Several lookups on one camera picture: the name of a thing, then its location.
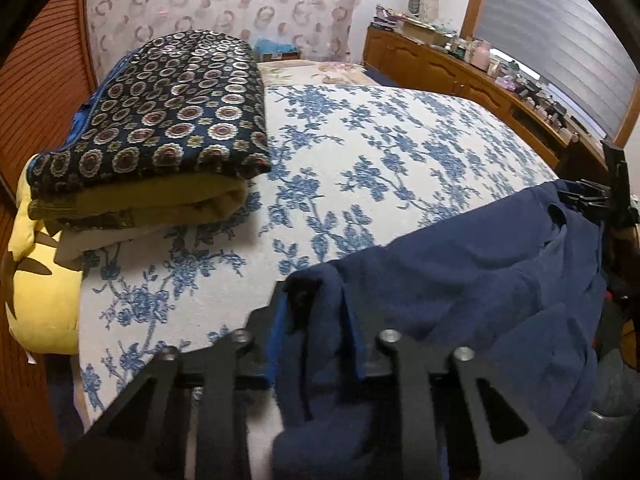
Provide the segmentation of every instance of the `screw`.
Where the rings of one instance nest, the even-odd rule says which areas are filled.
[[[251,338],[251,332],[244,328],[239,328],[231,333],[231,339],[234,340],[234,343],[245,344],[251,341]]]
[[[476,353],[468,346],[459,346],[453,351],[453,357],[458,361],[466,362],[476,357]]]
[[[397,343],[400,341],[402,334],[398,332],[398,330],[394,330],[392,328],[387,328],[386,330],[381,331],[378,334],[380,341],[385,343]]]
[[[160,351],[160,358],[164,361],[175,361],[180,351],[175,346],[165,346]]]

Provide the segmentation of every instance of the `folded blanket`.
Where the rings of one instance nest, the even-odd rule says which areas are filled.
[[[556,439],[574,436],[593,399],[591,342],[606,280],[602,228],[559,201],[568,185],[526,189],[290,275],[283,304],[292,308],[278,318],[284,336],[274,364],[285,427],[274,442],[274,478],[392,478],[399,470],[398,407],[359,380],[365,356],[353,320],[371,306],[387,328],[487,356]]]
[[[127,54],[65,145],[35,157],[30,216],[80,228],[216,221],[242,205],[246,179],[269,170],[250,47],[179,32]]]

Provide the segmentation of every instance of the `blue flower pattern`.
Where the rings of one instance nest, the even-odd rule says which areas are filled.
[[[406,89],[266,89],[273,171],[223,222],[84,255],[82,381],[95,420],[167,345],[244,325],[274,282],[386,244],[555,176],[510,128],[455,97]]]

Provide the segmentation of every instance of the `stuffed animal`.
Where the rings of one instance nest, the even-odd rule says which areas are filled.
[[[54,263],[59,229],[28,216],[29,163],[18,182],[18,213],[0,266],[9,331],[28,351],[77,354],[82,272]]]

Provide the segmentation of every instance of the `gray roller blind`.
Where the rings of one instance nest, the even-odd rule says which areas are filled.
[[[474,35],[541,74],[616,135],[638,71],[588,0],[482,0]]]

